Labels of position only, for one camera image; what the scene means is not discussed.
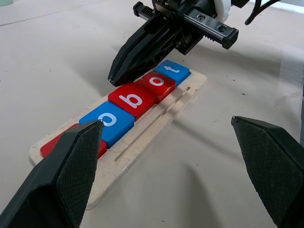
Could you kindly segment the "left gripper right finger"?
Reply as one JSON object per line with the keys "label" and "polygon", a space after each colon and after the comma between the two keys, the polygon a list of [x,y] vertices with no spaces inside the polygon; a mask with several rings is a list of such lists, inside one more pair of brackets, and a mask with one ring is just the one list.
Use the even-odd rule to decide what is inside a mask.
{"label": "left gripper right finger", "polygon": [[304,228],[304,147],[284,128],[233,116],[249,178],[278,228]]}

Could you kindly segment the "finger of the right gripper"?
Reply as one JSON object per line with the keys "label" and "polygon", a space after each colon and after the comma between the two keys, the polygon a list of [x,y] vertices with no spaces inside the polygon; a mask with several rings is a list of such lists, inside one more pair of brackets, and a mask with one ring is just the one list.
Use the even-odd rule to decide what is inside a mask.
{"label": "finger of the right gripper", "polygon": [[156,67],[177,45],[181,28],[174,19],[152,18],[120,48],[113,60],[113,86],[121,86]]}
{"label": "finger of the right gripper", "polygon": [[111,83],[130,83],[156,66],[167,31],[165,17],[153,17],[120,48],[108,75]]}

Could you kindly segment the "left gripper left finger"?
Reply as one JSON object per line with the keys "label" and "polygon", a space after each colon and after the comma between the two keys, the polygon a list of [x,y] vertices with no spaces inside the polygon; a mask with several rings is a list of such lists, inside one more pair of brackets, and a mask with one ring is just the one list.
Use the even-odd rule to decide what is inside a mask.
{"label": "left gripper left finger", "polygon": [[79,228],[95,180],[103,122],[61,135],[0,214],[0,228]]}

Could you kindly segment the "blue letter t block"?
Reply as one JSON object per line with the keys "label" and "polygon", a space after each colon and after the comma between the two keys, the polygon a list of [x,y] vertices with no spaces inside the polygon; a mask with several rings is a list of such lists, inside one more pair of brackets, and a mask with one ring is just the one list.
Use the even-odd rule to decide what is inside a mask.
{"label": "blue letter t block", "polygon": [[170,60],[165,60],[154,69],[154,72],[174,80],[178,86],[188,77],[190,69]]}

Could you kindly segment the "red letter o block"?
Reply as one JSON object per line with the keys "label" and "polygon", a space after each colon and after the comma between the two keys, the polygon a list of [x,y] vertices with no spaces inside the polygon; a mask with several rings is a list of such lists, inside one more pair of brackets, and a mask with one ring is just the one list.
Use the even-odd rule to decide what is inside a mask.
{"label": "red letter o block", "polygon": [[136,81],[155,97],[155,103],[159,104],[175,88],[176,82],[162,74],[149,72]]}

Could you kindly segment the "red letter r block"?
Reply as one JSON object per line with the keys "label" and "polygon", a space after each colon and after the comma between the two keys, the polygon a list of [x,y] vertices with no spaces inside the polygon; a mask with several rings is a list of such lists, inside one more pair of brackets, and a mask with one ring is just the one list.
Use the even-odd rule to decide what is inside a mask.
{"label": "red letter r block", "polygon": [[[48,143],[46,143],[40,148],[40,153],[43,157],[48,156],[52,152],[52,150],[54,149],[55,145],[57,144],[62,134],[63,133],[59,134],[54,139],[50,140]],[[103,154],[105,154],[106,151],[107,151],[106,142],[101,139],[97,159],[99,159]]]}

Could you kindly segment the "red letter b block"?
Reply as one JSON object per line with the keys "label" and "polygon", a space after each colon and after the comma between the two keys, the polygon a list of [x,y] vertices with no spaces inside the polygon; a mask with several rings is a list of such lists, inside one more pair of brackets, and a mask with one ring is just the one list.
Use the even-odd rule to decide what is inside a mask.
{"label": "red letter b block", "polygon": [[155,104],[155,96],[138,83],[120,86],[108,95],[108,101],[122,108],[137,121]]}

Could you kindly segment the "blue letter o block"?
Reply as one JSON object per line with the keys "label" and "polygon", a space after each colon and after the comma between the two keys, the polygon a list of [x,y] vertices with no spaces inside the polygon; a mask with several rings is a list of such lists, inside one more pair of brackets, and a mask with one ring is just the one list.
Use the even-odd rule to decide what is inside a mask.
{"label": "blue letter o block", "polygon": [[83,116],[79,123],[85,124],[95,120],[101,120],[104,124],[101,139],[106,142],[107,149],[132,129],[135,122],[131,114],[108,101]]}

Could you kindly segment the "wooden letter tray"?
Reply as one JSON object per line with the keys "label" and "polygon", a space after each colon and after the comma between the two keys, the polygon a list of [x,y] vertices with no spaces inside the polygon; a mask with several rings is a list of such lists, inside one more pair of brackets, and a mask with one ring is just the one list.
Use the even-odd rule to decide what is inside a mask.
{"label": "wooden letter tray", "polygon": [[190,70],[189,76],[181,82],[159,104],[154,104],[121,139],[97,160],[95,180],[86,205],[94,208],[104,194],[115,184],[132,164],[141,156],[155,137],[187,106],[200,91],[207,77]]}

